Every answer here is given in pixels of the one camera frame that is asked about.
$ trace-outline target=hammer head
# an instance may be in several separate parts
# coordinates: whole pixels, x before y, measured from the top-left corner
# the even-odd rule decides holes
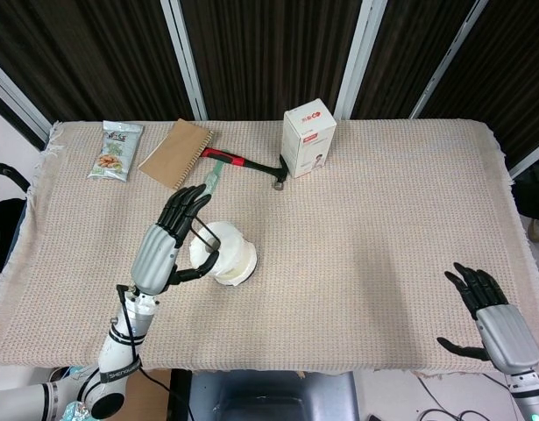
[[[275,174],[277,177],[277,180],[273,183],[273,188],[275,190],[281,191],[284,188],[283,183],[287,179],[288,167],[287,167],[287,163],[285,162],[285,159],[283,158],[283,155],[279,155],[279,162],[280,162],[280,168]]]

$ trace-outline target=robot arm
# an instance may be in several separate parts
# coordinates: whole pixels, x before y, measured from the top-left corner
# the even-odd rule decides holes
[[[211,247],[198,269],[178,271],[175,265],[184,239],[193,231],[192,221],[210,200],[210,195],[202,196],[204,190],[204,185],[178,190],[146,232],[131,269],[135,287],[117,285],[121,308],[111,319],[97,364],[58,382],[0,391],[0,421],[60,419],[73,401],[84,402],[97,419],[111,417],[123,406],[127,377],[141,366],[138,350],[159,304],[155,296],[169,285],[204,276],[218,258]]]
[[[539,347],[519,310],[508,303],[499,284],[482,270],[455,263],[461,278],[451,272],[446,277],[456,286],[476,322],[484,347],[462,347],[446,338],[437,338],[446,350],[463,357],[491,361],[509,375],[509,391],[528,421],[539,421]]]

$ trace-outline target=black cable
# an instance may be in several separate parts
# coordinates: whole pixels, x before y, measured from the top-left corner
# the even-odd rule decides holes
[[[121,287],[123,287],[123,286],[122,285],[117,285],[117,293],[119,294],[119,301],[121,302],[121,309],[123,311],[123,316],[124,316],[124,319],[125,319],[125,323],[127,324],[127,331],[129,331],[129,338],[131,338],[132,359],[133,359],[133,361],[135,361],[135,360],[137,360],[137,348],[135,347],[135,337],[134,337],[134,335],[132,333],[131,321],[129,319],[129,314],[127,313],[127,306],[125,304],[124,292],[126,291],[126,289],[123,289]],[[188,407],[188,412],[189,412],[189,416],[191,417],[191,421],[195,421],[195,417],[193,416],[193,412],[191,411],[191,405],[189,405],[189,402],[185,402],[185,400],[181,396],[179,396],[177,393],[170,390],[170,388],[167,387],[164,383],[159,382],[158,380],[152,378],[150,375],[148,375],[145,372],[145,370],[143,370],[142,367],[139,367],[138,371],[140,371],[140,373],[144,377],[146,377],[148,380],[150,380],[152,383],[155,383],[155,384],[159,385],[161,388],[163,388],[171,396],[175,397],[178,401],[180,401],[181,403],[186,405]]]
[[[191,406],[189,405],[189,402],[185,402],[185,400],[179,396],[177,393],[173,392],[169,387],[167,387],[164,383],[162,382],[159,382],[158,380],[154,379],[153,377],[151,377],[150,375],[148,375],[145,370],[143,370],[142,367],[139,367],[138,368],[138,371],[140,371],[140,373],[146,377],[148,380],[150,380],[152,383],[156,383],[158,384],[161,388],[163,388],[167,393],[169,393],[171,396],[175,397],[178,401],[180,401],[181,403],[183,403],[184,405],[186,405],[188,407],[188,412],[189,412],[189,416],[191,417],[191,421],[195,421],[195,417],[193,416],[193,412],[191,412]]]
[[[207,242],[206,239],[204,239],[203,237],[201,237],[201,236],[199,235],[199,232],[197,232],[196,230],[193,229],[193,227],[189,228],[189,230],[190,230],[190,231],[191,231],[191,232],[192,232],[192,233],[193,233],[193,234],[194,234],[200,241],[202,241],[202,243],[203,243],[205,246],[207,246],[208,248],[210,248],[213,252],[216,251],[215,248],[214,248],[211,244],[209,244],[209,243]]]
[[[432,412],[438,412],[439,414],[444,414],[449,416],[450,418],[454,419],[455,421],[460,421],[458,417],[455,415],[450,414],[447,410],[439,410],[438,408],[431,408],[430,410],[425,410],[421,416],[419,416],[419,421],[422,421],[426,415],[432,413]]]
[[[500,384],[501,386],[503,386],[502,383],[497,382],[497,381],[496,381],[495,379],[493,379],[492,377],[490,377],[490,376],[488,376],[488,375],[484,375],[484,376],[488,377],[488,378],[491,379],[493,382],[496,382],[496,383]],[[449,416],[450,418],[452,418],[454,421],[464,421],[464,415],[466,415],[466,414],[476,414],[476,415],[479,415],[480,417],[482,417],[482,418],[483,418],[484,420],[486,420],[486,421],[491,421],[488,417],[486,417],[485,415],[483,415],[483,414],[477,412],[476,410],[465,410],[465,411],[461,412],[459,415],[454,415],[454,414],[448,412],[448,411],[446,410],[446,408],[444,408],[444,407],[440,404],[440,402],[438,402],[438,401],[436,400],[435,396],[431,393],[431,391],[429,390],[429,388],[427,387],[427,385],[425,384],[425,382],[424,382],[420,377],[417,377],[417,380],[418,380],[419,383],[423,386],[423,388],[425,389],[425,391],[427,392],[427,394],[433,399],[433,401],[435,401],[435,403],[439,406],[439,408],[441,408],[440,410],[437,409],[437,408],[431,408],[431,409],[429,409],[429,410],[425,410],[425,411],[421,414],[421,416],[419,416],[418,421],[423,421],[423,419],[425,418],[425,416],[428,415],[428,414],[430,414],[430,413],[432,413],[432,412],[438,412],[438,413],[440,413],[440,414],[447,415],[447,416]]]
[[[220,244],[220,239],[217,237],[217,235],[215,233],[213,233],[210,230],[210,228],[204,222],[202,222],[201,219],[199,219],[199,217],[197,217],[196,215],[195,215],[195,219],[199,222],[199,224],[201,224],[203,226],[203,228],[205,230],[207,230],[209,232],[210,235],[212,235],[216,239],[216,241],[218,241],[218,244]]]
[[[436,398],[433,396],[433,394],[430,392],[429,388],[425,385],[425,382],[421,379],[421,377],[417,377],[417,380],[419,381],[419,383],[423,386],[423,388],[425,389],[425,391],[429,394],[429,396],[433,399],[433,401],[435,401],[435,403],[438,405],[439,408],[441,408],[444,412],[448,412],[446,410],[446,408],[444,408],[437,400]]]
[[[489,380],[491,380],[493,383],[497,383],[498,385],[500,385],[504,390],[508,391],[508,386],[499,382],[498,380],[496,379],[493,379],[490,375],[486,375],[486,374],[481,374],[483,375],[484,377],[487,377]]]
[[[482,417],[485,421],[491,421],[488,417],[486,417],[483,414],[480,414],[476,410],[465,410],[464,412],[460,413],[460,415],[458,415],[458,421],[464,421],[464,415],[465,414],[476,414],[476,415],[479,415],[480,417]]]

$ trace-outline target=hammer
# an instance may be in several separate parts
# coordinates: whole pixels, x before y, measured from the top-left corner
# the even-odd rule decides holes
[[[275,180],[273,183],[273,188],[275,190],[283,190],[283,183],[287,179],[287,163],[283,159],[282,155],[279,155],[281,165],[280,168],[273,168],[268,167],[267,165],[258,164],[257,162],[249,161],[246,158],[235,155],[234,153],[219,151],[218,149],[213,149],[212,147],[206,147],[202,151],[201,156],[213,158],[215,160],[226,162],[227,164],[237,165],[238,167],[257,169],[258,171],[268,173],[277,178],[277,180]]]

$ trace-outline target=wire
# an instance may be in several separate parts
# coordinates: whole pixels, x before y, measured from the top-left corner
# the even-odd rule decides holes
[[[425,389],[425,391],[429,394],[430,397],[432,397],[433,401],[435,401],[435,403],[438,405],[439,408],[441,408],[444,412],[448,412],[446,410],[446,408],[444,408],[437,400],[436,398],[433,396],[433,394],[430,392],[429,388],[425,385],[425,382],[422,380],[421,377],[417,377],[417,380],[419,381],[419,383],[423,386],[423,388]]]
[[[70,369],[70,367],[59,367],[59,368],[56,368],[55,370],[53,370],[53,372],[49,375],[49,381],[50,382],[53,382],[53,379],[55,378],[55,375],[60,372],[61,370],[65,370],[65,373],[63,373],[61,375],[61,378],[59,380],[62,380],[64,379],[66,376],[65,374],[68,373],[68,370]]]
[[[129,337],[131,338],[132,359],[133,359],[133,361],[135,361],[137,359],[137,348],[135,347],[135,337],[134,337],[134,335],[132,333],[131,321],[129,320],[129,314],[127,313],[127,306],[126,306],[125,300],[124,300],[124,292],[122,294],[121,289],[118,289],[117,291],[119,293],[119,301],[121,302],[121,309],[123,311],[123,316],[124,316],[124,319],[125,319],[125,323],[127,324],[127,331],[129,331]],[[159,385],[161,388],[163,388],[171,396],[175,397],[178,401],[180,401],[181,403],[186,405],[188,407],[188,412],[189,412],[189,416],[191,417],[191,421],[195,421],[195,417],[193,416],[193,412],[191,411],[191,405],[189,405],[189,402],[185,402],[185,400],[183,400],[183,398],[181,396],[179,396],[174,391],[170,390],[170,388],[168,386],[166,386],[164,383],[159,382],[158,380],[152,378],[150,375],[148,375],[145,372],[145,370],[143,370],[142,367],[139,367],[138,371],[140,371],[140,373],[144,377],[146,377],[148,380],[150,380],[152,383],[155,383],[155,384]]]
[[[62,375],[62,377],[60,378],[61,380],[70,376],[70,368],[71,368],[71,367],[68,367],[68,368],[65,370],[65,373],[64,373],[64,374]]]
[[[217,237],[217,235],[215,233],[213,233],[210,228],[208,226],[205,225],[204,222],[201,221],[201,219],[199,219],[197,216],[195,216],[195,220],[199,222],[199,224],[202,225],[202,227],[207,230],[207,232],[212,235],[213,239],[216,240],[216,242],[214,244],[210,244],[209,242],[207,242],[206,239],[204,239],[203,237],[201,237],[196,230],[194,230],[193,226],[190,226],[189,227],[189,230],[200,240],[204,243],[205,246],[207,246],[208,248],[210,248],[212,250],[212,253],[214,253],[216,250],[218,250],[220,248],[220,239]]]
[[[487,377],[489,380],[491,380],[493,383],[497,383],[498,385],[500,385],[504,390],[508,391],[508,387],[506,385],[504,385],[503,383],[499,382],[498,380],[496,379],[493,379],[490,375],[486,375],[486,374],[481,374],[483,375],[484,377]]]
[[[480,417],[482,417],[483,419],[485,419],[486,421],[491,421],[488,417],[486,417],[483,414],[480,414],[476,410],[465,410],[464,412],[460,413],[460,415],[458,415],[458,420],[459,421],[464,421],[464,415],[465,414],[476,414],[476,415],[479,415]]]
[[[150,375],[148,375],[146,373],[145,370],[143,370],[142,367],[139,367],[138,368],[138,371],[140,371],[140,373],[146,377],[148,380],[150,380],[152,383],[156,383],[158,384],[161,388],[163,388],[167,393],[170,394],[170,396],[173,396],[175,397],[178,401],[180,401],[181,403],[183,403],[184,405],[186,405],[188,407],[188,412],[189,412],[189,416],[191,417],[191,421],[195,421],[195,417],[193,416],[193,412],[191,412],[191,406],[189,406],[189,402],[185,402],[185,400],[179,396],[177,393],[173,392],[170,388],[168,388],[164,383],[162,382],[159,382],[158,380],[152,378]]]
[[[425,418],[426,415],[431,414],[433,412],[438,412],[439,414],[444,414],[444,415],[449,416],[450,418],[454,419],[455,421],[460,421],[458,419],[458,417],[456,417],[455,415],[450,414],[447,410],[439,410],[437,408],[431,408],[430,410],[425,410],[421,414],[421,416],[419,417],[419,421],[422,421]]]
[[[489,379],[491,379],[493,382],[496,382],[498,384],[500,384],[502,386],[502,383],[500,382],[497,382],[495,379],[493,379],[492,377],[488,376],[488,375],[485,375],[486,377],[489,377]],[[437,409],[437,408],[431,408],[431,409],[428,409],[428,410],[425,410],[421,416],[419,416],[419,419],[418,421],[423,421],[423,419],[425,418],[426,415],[430,414],[430,413],[433,413],[433,412],[437,412],[439,414],[444,414],[444,415],[447,415],[448,417],[452,418],[454,421],[464,421],[464,415],[466,414],[476,414],[476,415],[479,415],[480,417],[482,417],[484,420],[486,421],[491,421],[488,417],[486,417],[485,415],[477,412],[476,410],[465,410],[463,412],[460,412],[459,415],[454,415],[450,412],[448,412],[446,410],[446,408],[444,408],[440,402],[438,402],[435,398],[435,396],[431,393],[431,391],[429,390],[429,388],[427,387],[427,385],[425,384],[425,382],[421,379],[421,377],[417,377],[417,380],[419,381],[419,383],[423,386],[423,388],[425,389],[425,391],[427,392],[427,394],[433,399],[433,401],[435,401],[435,403],[438,405],[439,408],[441,408],[440,410]]]

